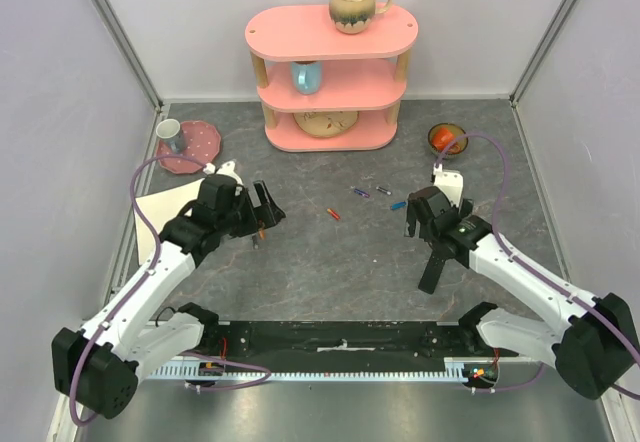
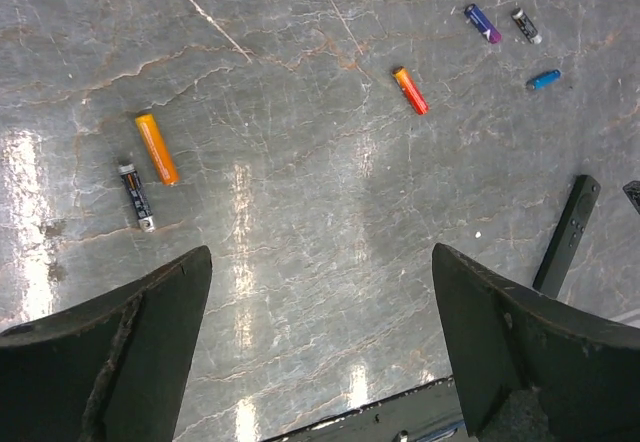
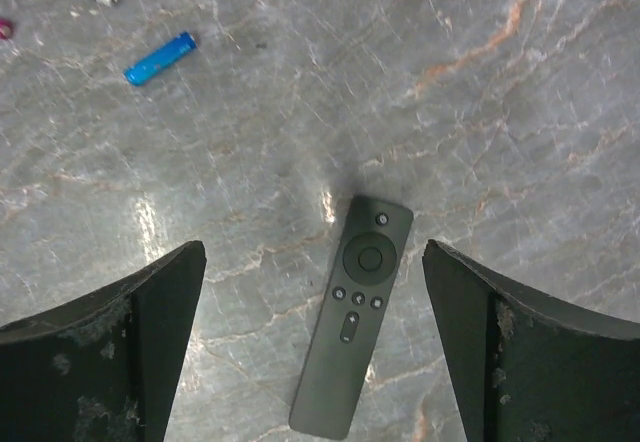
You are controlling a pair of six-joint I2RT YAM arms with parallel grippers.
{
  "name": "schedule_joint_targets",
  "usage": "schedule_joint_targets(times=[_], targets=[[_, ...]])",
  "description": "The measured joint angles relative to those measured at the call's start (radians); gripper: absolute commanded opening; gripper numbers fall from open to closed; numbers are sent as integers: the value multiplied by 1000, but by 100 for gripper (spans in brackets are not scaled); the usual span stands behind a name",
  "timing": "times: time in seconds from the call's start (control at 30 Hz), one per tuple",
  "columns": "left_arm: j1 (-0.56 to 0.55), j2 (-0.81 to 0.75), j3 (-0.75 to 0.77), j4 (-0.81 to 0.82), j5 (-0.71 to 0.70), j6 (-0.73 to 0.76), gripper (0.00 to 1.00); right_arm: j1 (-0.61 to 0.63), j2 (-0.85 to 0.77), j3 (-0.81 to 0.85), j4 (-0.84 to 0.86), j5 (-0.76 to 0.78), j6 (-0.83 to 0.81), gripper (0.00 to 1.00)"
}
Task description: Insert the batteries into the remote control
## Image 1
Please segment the black remote control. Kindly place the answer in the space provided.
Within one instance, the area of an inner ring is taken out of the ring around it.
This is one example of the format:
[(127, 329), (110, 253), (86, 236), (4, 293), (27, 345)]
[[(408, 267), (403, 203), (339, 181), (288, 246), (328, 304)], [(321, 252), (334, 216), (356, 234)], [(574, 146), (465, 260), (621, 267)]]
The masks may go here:
[(421, 279), (418, 284), (418, 289), (427, 294), (433, 294), (437, 288), (439, 283), (442, 271), (446, 265), (447, 259), (442, 257), (436, 252), (433, 252), (427, 265), (424, 269), (424, 272), (421, 276)]

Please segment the red orange battery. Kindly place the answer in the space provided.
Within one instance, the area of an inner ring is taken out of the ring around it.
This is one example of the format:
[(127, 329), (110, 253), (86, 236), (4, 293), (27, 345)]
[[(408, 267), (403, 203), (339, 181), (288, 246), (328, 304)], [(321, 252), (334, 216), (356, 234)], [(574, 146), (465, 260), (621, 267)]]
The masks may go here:
[(340, 215), (337, 212), (335, 212), (333, 209), (327, 208), (326, 211), (334, 220), (336, 220), (336, 221), (340, 221), (341, 220)]

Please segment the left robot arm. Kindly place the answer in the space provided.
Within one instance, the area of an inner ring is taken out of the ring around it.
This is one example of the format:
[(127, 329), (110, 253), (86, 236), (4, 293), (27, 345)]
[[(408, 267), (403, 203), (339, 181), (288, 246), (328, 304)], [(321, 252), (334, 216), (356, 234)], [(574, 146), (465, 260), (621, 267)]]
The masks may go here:
[(179, 354), (208, 355), (219, 344), (215, 313), (195, 304), (147, 330), (166, 297), (224, 238), (253, 236), (285, 217), (262, 181), (253, 184), (259, 202), (234, 172), (206, 176), (187, 202), (154, 236), (149, 258), (121, 291), (76, 331), (61, 329), (51, 344), (55, 389), (69, 398), (72, 419), (83, 425), (78, 406), (106, 419), (119, 415), (138, 386)]

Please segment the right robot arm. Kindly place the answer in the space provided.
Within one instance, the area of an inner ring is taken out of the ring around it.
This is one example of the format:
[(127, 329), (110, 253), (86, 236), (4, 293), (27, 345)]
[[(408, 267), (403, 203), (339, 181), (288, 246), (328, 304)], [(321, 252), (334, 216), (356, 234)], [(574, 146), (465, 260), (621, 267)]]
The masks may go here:
[(473, 215), (472, 207), (468, 199), (455, 206), (436, 186), (409, 195), (406, 234), (431, 248), (419, 289), (434, 293), (449, 260), (497, 283), (537, 317), (481, 303), (461, 320), (460, 348), (473, 356), (490, 347), (516, 352), (554, 368), (579, 395), (600, 398), (639, 358), (628, 304), (613, 293), (597, 297), (557, 277)]

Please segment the purple battery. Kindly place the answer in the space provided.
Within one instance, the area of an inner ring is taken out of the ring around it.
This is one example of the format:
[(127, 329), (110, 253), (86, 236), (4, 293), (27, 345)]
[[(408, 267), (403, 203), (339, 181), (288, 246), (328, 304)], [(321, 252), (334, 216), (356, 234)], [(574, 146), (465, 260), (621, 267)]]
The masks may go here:
[(360, 196), (364, 197), (364, 198), (370, 198), (370, 194), (368, 194), (367, 192), (365, 192), (365, 191), (363, 191), (361, 189), (353, 188), (353, 192), (356, 193), (357, 195), (360, 195)]

